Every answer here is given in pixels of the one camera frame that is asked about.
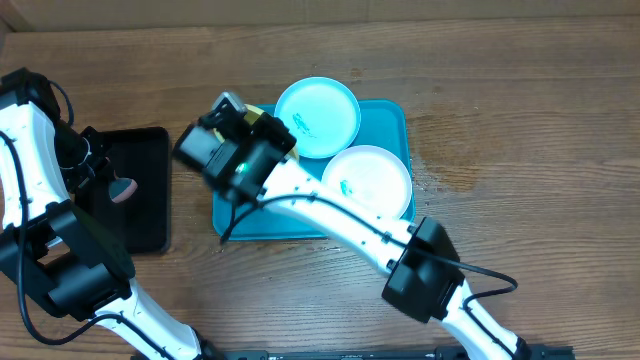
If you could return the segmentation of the white plate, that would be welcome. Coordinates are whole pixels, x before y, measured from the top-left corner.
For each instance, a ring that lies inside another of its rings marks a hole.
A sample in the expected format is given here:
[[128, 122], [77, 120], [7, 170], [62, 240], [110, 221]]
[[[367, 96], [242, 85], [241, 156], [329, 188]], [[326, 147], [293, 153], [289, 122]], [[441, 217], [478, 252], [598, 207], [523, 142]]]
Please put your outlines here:
[[413, 195], [411, 176], [390, 151], [358, 145], [338, 153], [322, 175], [322, 182], [382, 215], [401, 218]]

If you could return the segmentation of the yellow green plate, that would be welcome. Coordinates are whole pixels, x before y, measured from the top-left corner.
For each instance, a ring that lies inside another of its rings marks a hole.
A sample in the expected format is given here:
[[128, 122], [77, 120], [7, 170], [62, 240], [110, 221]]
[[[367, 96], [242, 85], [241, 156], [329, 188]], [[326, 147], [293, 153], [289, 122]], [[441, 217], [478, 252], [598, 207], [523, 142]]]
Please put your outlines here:
[[[258, 118], [264, 113], [263, 109], [251, 104], [246, 104], [246, 108], [247, 108], [247, 114], [244, 116], [244, 121], [247, 122], [249, 125], [253, 125], [258, 120]], [[225, 137], [216, 128], [213, 129], [213, 133], [219, 141], [225, 140]], [[300, 156], [299, 156], [297, 146], [294, 146], [288, 152], [288, 155], [293, 157], [297, 162], [300, 161]]]

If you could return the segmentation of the black orange sponge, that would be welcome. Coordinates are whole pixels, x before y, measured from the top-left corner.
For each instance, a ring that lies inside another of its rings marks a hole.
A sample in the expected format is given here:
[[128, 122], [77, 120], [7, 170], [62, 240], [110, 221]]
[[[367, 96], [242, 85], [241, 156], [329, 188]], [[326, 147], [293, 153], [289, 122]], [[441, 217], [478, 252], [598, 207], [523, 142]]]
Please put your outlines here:
[[121, 203], [129, 199], [137, 188], [138, 184], [134, 179], [119, 177], [114, 173], [108, 183], [108, 195], [113, 203]]

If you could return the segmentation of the light blue plate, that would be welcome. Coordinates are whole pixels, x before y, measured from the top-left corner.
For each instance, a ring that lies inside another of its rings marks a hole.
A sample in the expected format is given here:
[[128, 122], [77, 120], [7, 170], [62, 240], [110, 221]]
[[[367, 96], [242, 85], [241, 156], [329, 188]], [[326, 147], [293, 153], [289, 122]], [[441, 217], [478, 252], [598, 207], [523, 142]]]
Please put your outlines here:
[[301, 157], [330, 158], [355, 140], [361, 110], [352, 91], [327, 77], [308, 77], [290, 85], [279, 97], [274, 115], [296, 138]]

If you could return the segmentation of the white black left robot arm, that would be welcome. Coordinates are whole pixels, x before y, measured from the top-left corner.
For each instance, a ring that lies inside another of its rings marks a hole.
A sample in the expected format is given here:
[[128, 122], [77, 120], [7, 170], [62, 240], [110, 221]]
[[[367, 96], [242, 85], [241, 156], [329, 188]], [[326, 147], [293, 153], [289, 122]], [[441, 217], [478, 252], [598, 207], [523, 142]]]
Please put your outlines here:
[[57, 346], [98, 325], [142, 359], [223, 358], [142, 289], [123, 242], [72, 201], [99, 174], [116, 202], [136, 183], [111, 172], [93, 128], [77, 133], [62, 119], [60, 89], [26, 68], [1, 79], [1, 271], [16, 285], [27, 332]]

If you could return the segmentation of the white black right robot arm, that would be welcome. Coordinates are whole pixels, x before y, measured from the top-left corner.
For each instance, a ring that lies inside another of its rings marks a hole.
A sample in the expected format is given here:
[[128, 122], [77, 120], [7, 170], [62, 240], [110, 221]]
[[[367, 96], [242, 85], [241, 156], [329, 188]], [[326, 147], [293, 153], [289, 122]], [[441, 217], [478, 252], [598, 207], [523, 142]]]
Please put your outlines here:
[[480, 304], [444, 227], [385, 217], [314, 178], [289, 152], [295, 138], [267, 113], [214, 110], [190, 124], [173, 154], [234, 205], [295, 218], [356, 250], [387, 282], [383, 299], [406, 316], [436, 320], [471, 359], [529, 359], [526, 341]]

